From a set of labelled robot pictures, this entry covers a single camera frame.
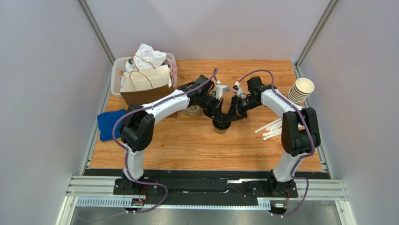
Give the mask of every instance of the white plastic basket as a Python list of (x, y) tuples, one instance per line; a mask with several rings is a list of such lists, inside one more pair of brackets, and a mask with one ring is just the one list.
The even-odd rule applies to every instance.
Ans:
[[(119, 71), (126, 72), (126, 61), (131, 59), (131, 56), (128, 57), (123, 57), (115, 60), (114, 66), (112, 67), (112, 73), (111, 73), (111, 93), (113, 95), (120, 95), (120, 80), (122, 79), (122, 76), (119, 74)], [(177, 85), (177, 75), (173, 77), (174, 82), (173, 82), (173, 87), (176, 87)]]

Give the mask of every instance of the gray floor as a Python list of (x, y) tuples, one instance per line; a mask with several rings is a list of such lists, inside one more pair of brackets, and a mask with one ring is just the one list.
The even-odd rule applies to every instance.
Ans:
[[(290, 201), (288, 211), (297, 207), (298, 202)], [(119, 212), (123, 208), (86, 207), (76, 208), (84, 219), (100, 219)], [(78, 220), (72, 225), (340, 225), (334, 201), (305, 202), (293, 216), (287, 218), (271, 217), (269, 212), (256, 210), (173, 210), (156, 209), (144, 214), (124, 214), (109, 220), (90, 223)]]

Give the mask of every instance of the white vent strip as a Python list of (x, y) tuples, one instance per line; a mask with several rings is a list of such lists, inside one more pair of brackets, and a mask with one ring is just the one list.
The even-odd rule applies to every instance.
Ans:
[[(120, 208), (139, 208), (131, 205), (131, 198), (123, 197), (80, 197), (76, 206), (78, 207), (120, 207)], [(142, 208), (150, 208), (153, 204), (146, 204)], [(269, 200), (258, 200), (258, 205), (251, 206), (229, 206), (229, 205), (161, 205), (160, 209), (220, 209), (220, 210), (270, 210)]]

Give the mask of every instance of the paper cup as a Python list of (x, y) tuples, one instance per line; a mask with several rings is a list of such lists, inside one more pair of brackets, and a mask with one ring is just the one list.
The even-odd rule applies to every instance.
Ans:
[(299, 78), (292, 85), (288, 92), (288, 99), (296, 104), (303, 103), (305, 99), (314, 91), (315, 85), (306, 78)]

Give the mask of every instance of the crumpled white paper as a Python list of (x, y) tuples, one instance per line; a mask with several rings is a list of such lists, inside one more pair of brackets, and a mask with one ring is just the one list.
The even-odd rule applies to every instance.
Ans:
[[(142, 57), (145, 61), (151, 62), (155, 68), (160, 67), (167, 59), (166, 52), (154, 51), (151, 46), (146, 44), (141, 44), (135, 55)], [(144, 62), (139, 57), (133, 57), (133, 60), (139, 70), (152, 68), (150, 63)], [(129, 61), (126, 61), (125, 67), (127, 72), (137, 70), (137, 68), (130, 64)]]

